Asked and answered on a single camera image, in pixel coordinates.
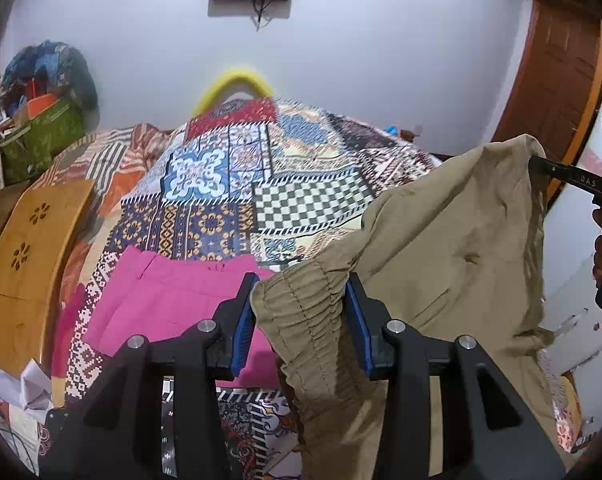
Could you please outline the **pink folded pants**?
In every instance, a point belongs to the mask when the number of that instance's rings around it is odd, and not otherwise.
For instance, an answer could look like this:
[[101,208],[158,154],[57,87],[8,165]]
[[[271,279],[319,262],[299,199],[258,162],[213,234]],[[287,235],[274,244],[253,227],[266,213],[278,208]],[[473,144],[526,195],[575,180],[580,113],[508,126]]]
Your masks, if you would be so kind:
[[225,261],[173,260],[134,246],[104,252],[86,282],[77,283],[58,319],[51,375],[79,398],[128,337],[149,341],[181,335],[234,298],[247,273],[273,275],[251,255]]

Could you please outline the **patchwork patterned bed quilt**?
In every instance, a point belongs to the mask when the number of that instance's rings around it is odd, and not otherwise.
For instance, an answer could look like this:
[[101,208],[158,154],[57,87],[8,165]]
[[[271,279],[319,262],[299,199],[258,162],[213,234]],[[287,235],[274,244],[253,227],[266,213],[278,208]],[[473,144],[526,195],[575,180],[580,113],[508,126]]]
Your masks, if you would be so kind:
[[[278,98],[229,102],[172,131],[162,155],[110,214],[90,213],[64,271],[62,309],[104,252],[130,246],[173,260],[251,255],[274,276],[358,231],[383,192],[441,165],[412,142],[320,107]],[[556,422],[548,437],[559,444],[564,397],[548,373],[547,347],[537,362]],[[240,377],[218,387],[236,478],[263,478],[269,443],[300,434],[293,398],[280,356],[259,328]],[[279,473],[306,479],[301,448]]]

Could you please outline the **striped orange bedsheet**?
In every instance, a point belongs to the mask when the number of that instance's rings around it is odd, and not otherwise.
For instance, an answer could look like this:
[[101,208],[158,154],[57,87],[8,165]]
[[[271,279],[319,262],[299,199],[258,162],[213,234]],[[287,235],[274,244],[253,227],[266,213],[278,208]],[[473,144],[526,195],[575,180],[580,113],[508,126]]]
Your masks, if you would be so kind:
[[57,155],[34,188],[93,180],[89,211],[105,217],[159,159],[172,133],[142,122],[88,133]]

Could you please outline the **pile of colourful clothes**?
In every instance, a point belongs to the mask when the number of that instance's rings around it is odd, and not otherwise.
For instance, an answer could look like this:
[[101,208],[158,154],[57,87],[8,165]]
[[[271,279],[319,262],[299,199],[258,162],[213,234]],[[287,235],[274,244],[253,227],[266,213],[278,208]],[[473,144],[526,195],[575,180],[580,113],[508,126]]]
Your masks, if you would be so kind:
[[28,122],[58,102],[69,102],[83,114],[98,112],[98,94],[86,58],[60,41],[24,47],[0,76],[0,123]]

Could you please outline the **wooden lap desk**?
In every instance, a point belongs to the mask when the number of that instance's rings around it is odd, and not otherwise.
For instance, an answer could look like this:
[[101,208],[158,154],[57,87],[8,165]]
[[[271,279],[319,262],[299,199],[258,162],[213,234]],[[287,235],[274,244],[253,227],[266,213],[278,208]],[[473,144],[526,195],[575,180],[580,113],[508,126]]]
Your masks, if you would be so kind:
[[0,236],[0,368],[48,370],[63,268],[95,181],[29,188]]

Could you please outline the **green storage bag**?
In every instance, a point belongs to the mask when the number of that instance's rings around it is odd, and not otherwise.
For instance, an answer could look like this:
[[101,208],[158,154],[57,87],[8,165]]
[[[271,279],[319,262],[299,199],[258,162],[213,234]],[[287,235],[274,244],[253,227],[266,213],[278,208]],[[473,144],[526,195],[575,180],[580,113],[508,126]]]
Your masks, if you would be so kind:
[[0,141],[5,185],[38,178],[54,158],[84,136],[83,114],[60,100]]

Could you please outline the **yellow curved tube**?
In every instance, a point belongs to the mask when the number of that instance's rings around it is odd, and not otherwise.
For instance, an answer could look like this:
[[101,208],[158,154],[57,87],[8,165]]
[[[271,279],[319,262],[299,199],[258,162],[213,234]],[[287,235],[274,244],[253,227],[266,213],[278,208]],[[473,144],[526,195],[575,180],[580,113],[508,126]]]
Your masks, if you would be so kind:
[[209,112],[215,105],[224,102],[235,93],[245,93],[254,99],[270,98],[275,95],[272,86],[254,70],[234,68],[222,73],[203,92],[191,117]]

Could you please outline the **wooden room door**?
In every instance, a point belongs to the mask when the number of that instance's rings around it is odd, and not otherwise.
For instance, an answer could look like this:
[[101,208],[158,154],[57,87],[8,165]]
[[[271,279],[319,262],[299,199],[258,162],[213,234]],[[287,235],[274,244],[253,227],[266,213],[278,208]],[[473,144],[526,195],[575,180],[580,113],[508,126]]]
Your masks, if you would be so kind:
[[601,100],[601,19],[569,0],[534,0],[514,88],[492,140],[527,133],[547,158],[574,165]]

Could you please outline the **olive khaki pants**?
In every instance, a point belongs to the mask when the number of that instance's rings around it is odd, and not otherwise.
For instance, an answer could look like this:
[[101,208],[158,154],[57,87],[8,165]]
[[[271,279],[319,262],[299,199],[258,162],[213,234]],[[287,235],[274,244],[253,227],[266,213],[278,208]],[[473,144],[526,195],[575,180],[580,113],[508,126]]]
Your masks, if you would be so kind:
[[304,478],[368,479],[377,457],[386,386],[364,376],[344,324],[351,273],[423,335],[476,338],[555,437],[537,362],[554,339],[540,325],[546,200],[529,174],[541,154],[522,134],[453,157],[379,195],[358,231],[254,287],[258,327],[294,394]]

